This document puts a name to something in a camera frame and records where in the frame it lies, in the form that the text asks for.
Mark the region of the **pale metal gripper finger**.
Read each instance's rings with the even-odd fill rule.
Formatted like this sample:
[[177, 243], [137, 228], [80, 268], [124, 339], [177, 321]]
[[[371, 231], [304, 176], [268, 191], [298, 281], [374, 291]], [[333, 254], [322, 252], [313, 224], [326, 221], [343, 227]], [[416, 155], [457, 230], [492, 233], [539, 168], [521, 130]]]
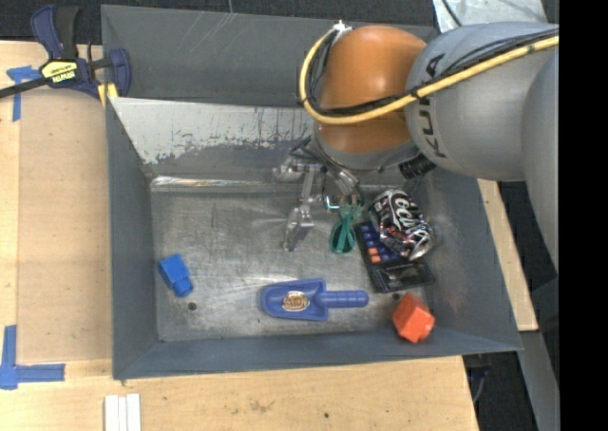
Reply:
[[303, 228], [303, 215], [299, 210], [292, 210], [287, 217], [283, 248], [293, 252], [298, 244], [300, 232]]
[[314, 227], [312, 209], [321, 202], [321, 196], [307, 197], [302, 199], [297, 209], [297, 227], [310, 230]]

